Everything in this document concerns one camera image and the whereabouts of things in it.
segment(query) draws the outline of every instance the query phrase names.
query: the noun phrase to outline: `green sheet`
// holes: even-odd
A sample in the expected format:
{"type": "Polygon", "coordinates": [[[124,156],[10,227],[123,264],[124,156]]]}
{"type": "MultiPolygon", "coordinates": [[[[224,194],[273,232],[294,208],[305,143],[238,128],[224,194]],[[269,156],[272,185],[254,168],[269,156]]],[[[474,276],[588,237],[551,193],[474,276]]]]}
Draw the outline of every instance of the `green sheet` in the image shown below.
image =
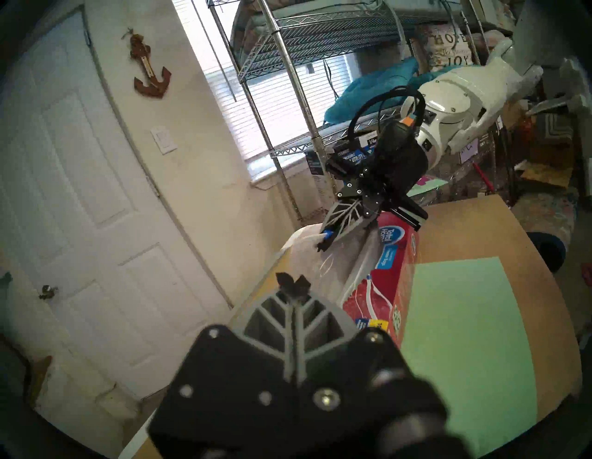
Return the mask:
{"type": "Polygon", "coordinates": [[[416,265],[401,352],[476,457],[536,423],[530,346],[499,258],[416,265]]]}
{"type": "Polygon", "coordinates": [[[448,182],[446,180],[442,180],[440,178],[433,178],[424,182],[423,185],[415,184],[413,188],[409,190],[407,196],[415,196],[416,194],[425,193],[426,191],[433,190],[434,188],[441,187],[442,185],[446,185],[448,182]]]}

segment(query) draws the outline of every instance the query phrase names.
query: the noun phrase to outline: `anchor wall decor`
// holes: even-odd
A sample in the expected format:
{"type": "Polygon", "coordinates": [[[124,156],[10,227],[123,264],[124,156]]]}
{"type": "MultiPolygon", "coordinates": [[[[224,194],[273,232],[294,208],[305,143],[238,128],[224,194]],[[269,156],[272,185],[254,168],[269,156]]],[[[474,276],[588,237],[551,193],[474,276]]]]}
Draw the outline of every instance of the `anchor wall decor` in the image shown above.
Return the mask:
{"type": "Polygon", "coordinates": [[[171,73],[166,67],[162,68],[162,79],[158,81],[152,66],[150,65],[150,46],[143,43],[144,37],[139,34],[132,34],[130,37],[131,51],[130,55],[141,63],[142,68],[150,84],[144,86],[144,83],[139,78],[134,78],[134,87],[140,94],[162,99],[167,88],[169,87],[171,73]]]}

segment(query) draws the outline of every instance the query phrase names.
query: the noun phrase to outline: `white door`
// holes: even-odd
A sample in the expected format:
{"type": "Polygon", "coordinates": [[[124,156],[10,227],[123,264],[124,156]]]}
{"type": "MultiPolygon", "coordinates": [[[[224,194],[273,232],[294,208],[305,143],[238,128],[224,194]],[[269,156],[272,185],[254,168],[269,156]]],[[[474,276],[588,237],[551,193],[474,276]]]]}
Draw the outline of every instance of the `white door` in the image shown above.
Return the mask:
{"type": "Polygon", "coordinates": [[[48,304],[99,368],[137,397],[161,389],[229,307],[150,188],[80,13],[10,70],[0,115],[2,244],[59,288],[48,304]]]}

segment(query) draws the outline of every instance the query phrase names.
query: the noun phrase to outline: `wooden table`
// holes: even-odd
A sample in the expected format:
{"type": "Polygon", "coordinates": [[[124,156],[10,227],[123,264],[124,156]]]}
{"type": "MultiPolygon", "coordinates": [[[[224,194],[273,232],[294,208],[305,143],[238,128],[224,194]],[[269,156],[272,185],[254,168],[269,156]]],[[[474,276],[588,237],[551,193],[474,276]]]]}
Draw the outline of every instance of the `wooden table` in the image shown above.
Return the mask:
{"type": "MultiPolygon", "coordinates": [[[[429,218],[419,233],[419,263],[500,258],[530,344],[540,421],[581,388],[580,353],[555,279],[499,196],[437,204],[427,211],[429,218]]],[[[285,265],[285,257],[278,257],[251,298],[277,288],[275,273],[285,270],[285,265]]],[[[145,427],[121,459],[160,458],[146,439],[145,427]]]]}

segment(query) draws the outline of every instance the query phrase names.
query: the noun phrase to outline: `window blinds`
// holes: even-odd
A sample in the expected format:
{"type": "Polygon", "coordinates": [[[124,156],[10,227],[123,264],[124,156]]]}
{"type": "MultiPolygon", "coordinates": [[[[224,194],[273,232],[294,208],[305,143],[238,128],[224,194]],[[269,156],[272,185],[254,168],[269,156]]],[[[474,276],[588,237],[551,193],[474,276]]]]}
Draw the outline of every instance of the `window blinds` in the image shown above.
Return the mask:
{"type": "MultiPolygon", "coordinates": [[[[264,175],[274,165],[271,158],[265,154],[267,147],[263,141],[263,136],[240,87],[230,57],[226,52],[211,13],[208,11],[205,0],[194,1],[213,48],[230,82],[236,102],[208,44],[191,0],[173,0],[173,4],[226,120],[226,124],[230,128],[234,141],[247,163],[251,177],[256,178],[264,175]]],[[[216,7],[227,37],[231,36],[232,23],[239,4],[239,2],[235,2],[216,7]]],[[[326,63],[331,69],[333,87],[337,94],[340,95],[352,80],[345,57],[331,57],[326,59],[326,63]]],[[[320,126],[323,124],[324,112],[334,103],[334,95],[323,69],[323,61],[314,62],[311,66],[299,66],[297,72],[314,120],[317,126],[320,126]]],[[[307,133],[304,117],[285,70],[249,80],[247,84],[274,146],[307,133]]],[[[281,159],[281,163],[286,165],[300,157],[302,157],[302,154],[287,156],[281,159]]]]}

